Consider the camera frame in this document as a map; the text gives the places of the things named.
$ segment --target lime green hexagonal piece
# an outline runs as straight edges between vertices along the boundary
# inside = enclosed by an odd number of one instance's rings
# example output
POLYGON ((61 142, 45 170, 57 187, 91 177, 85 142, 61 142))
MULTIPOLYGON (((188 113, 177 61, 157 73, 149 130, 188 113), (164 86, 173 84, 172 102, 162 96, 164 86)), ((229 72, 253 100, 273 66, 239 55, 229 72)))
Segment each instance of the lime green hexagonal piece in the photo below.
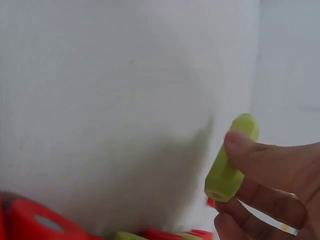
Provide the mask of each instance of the lime green hexagonal piece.
MULTIPOLYGON (((259 136, 259 124, 256 118, 243 113, 237 117, 230 130, 240 130, 249 138, 257 141, 259 136)), ((221 147, 213 166, 206 176, 204 192, 218 202, 228 202, 239 190, 244 175, 228 160, 224 146, 221 147)))

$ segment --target white surface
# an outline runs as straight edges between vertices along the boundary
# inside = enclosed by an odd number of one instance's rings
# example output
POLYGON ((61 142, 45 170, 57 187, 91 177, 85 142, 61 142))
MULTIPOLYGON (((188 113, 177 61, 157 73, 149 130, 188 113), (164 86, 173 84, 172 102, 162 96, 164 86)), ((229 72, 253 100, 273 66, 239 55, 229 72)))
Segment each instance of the white surface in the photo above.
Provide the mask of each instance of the white surface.
POLYGON ((204 178, 249 109, 257 2, 0 0, 0 187, 95 233, 212 230, 204 178))
POLYGON ((263 143, 292 146, 320 140, 319 10, 317 0, 261 1, 251 111, 263 143))

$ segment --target red object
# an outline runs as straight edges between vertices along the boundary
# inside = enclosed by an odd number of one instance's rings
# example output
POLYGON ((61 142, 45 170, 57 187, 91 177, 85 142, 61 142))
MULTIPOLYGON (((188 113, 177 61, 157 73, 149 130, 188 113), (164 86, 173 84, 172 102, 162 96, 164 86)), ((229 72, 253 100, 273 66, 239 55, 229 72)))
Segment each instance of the red object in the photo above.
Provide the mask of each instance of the red object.
POLYGON ((208 197, 208 202, 206 203, 209 207, 214 208, 215 207, 215 200, 212 198, 208 197))
POLYGON ((160 231, 152 228, 147 228, 143 232, 143 237, 149 240, 185 240, 182 236, 174 233, 160 231))
POLYGON ((4 211, 2 209, 2 199, 0 198, 0 240, 6 239, 6 232, 4 228, 4 211))
POLYGON ((89 240, 79 226, 26 199, 15 200, 4 215, 10 240, 89 240))
POLYGON ((188 234, 198 236, 202 238, 202 240, 214 240, 214 234, 209 231, 193 229, 189 231, 188 234))

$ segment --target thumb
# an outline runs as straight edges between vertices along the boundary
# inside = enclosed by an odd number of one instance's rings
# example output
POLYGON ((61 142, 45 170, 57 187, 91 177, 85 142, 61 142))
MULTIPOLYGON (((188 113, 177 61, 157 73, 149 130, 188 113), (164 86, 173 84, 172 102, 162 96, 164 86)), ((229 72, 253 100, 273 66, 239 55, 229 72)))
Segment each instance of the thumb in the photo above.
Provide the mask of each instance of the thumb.
POLYGON ((299 195, 320 175, 319 143, 266 145, 252 141, 241 131, 231 130, 224 138, 224 149, 244 175, 270 188, 299 195))

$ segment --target green object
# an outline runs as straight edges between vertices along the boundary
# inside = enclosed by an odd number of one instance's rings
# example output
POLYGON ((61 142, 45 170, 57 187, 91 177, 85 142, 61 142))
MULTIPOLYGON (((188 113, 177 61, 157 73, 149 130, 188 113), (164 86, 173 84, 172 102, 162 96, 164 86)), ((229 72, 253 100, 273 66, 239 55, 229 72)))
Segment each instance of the green object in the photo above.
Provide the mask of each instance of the green object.
POLYGON ((179 235, 181 237, 183 237, 186 240, 202 240, 202 237, 199 236, 195 236, 186 232, 179 232, 179 233, 175 233, 176 235, 179 235))
POLYGON ((147 240, 142 236, 135 235, 133 233, 118 231, 114 235, 114 240, 147 240))
MULTIPOLYGON (((259 125, 256 118, 243 113, 233 120, 230 130, 240 130, 257 141, 259 125)), ((244 175, 228 160, 224 146, 221 147, 213 166, 205 179, 205 194, 218 202, 228 202, 239 190, 244 175)))

